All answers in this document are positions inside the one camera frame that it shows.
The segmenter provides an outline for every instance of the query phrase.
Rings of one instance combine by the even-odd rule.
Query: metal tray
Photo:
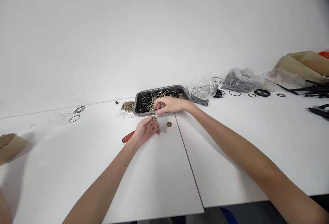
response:
[[[149,114],[153,114],[153,113],[156,112],[156,111],[151,111],[151,112],[146,112],[146,113],[139,113],[136,110],[137,103],[139,102],[140,98],[144,94],[146,94],[146,93],[152,93],[153,94],[155,91],[158,91],[158,90],[172,90],[172,89],[178,89],[178,88],[182,90],[183,99],[186,99],[186,100],[189,100],[189,101],[192,102],[192,99],[191,99],[190,95],[188,94],[188,92],[186,91],[186,89],[182,85],[172,85],[172,86],[161,87],[161,88],[157,88],[157,89],[144,90],[144,91],[141,91],[141,92],[139,92],[139,93],[136,94],[133,113],[135,115],[138,115],[138,116],[144,116],[144,115],[149,115]]]

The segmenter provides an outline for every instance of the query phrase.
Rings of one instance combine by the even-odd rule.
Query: pile of brass nuts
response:
[[[141,99],[138,100],[136,109],[138,109],[139,113],[146,113],[150,111],[155,111],[153,108],[155,100],[161,97],[171,96],[174,98],[181,98],[183,99],[183,91],[182,89],[175,89],[175,90],[158,90],[152,93],[144,94]]]
[[[127,112],[132,112],[134,109],[134,102],[125,102],[122,104],[121,110],[125,110]]]

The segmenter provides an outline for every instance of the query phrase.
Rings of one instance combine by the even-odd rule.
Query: white wall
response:
[[[0,117],[270,70],[329,45],[327,0],[0,0]]]

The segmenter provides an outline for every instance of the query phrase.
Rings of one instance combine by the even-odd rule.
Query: table seam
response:
[[[175,115],[175,119],[176,119],[176,123],[177,123],[177,126],[178,126],[179,133],[180,133],[181,138],[182,138],[182,141],[183,141],[183,145],[184,145],[185,153],[186,153],[186,156],[187,156],[187,160],[188,160],[188,163],[190,164],[190,168],[191,168],[191,171],[192,171],[192,175],[193,175],[193,178],[194,178],[194,182],[195,182],[195,185],[196,185],[196,189],[198,190],[198,194],[199,194],[199,197],[200,197],[200,201],[201,201],[202,207],[205,208],[204,205],[203,205],[203,202],[202,202],[201,195],[200,195],[200,191],[199,191],[198,183],[196,182],[196,179],[195,179],[195,176],[194,176],[194,172],[193,172],[193,168],[192,168],[192,165],[191,165],[190,159],[189,159],[189,157],[188,157],[188,153],[187,153],[187,150],[186,150],[186,147],[185,147],[185,143],[184,143],[184,139],[183,139],[183,136],[182,136],[182,133],[181,133],[181,129],[179,128],[179,124],[178,124],[178,121],[177,121],[176,113],[174,113],[174,115]]]

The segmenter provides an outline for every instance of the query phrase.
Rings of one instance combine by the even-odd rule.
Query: red screwdriver handle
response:
[[[129,133],[128,135],[126,135],[123,139],[122,139],[122,142],[125,143],[127,142],[131,137],[132,135],[135,133],[135,131]]]

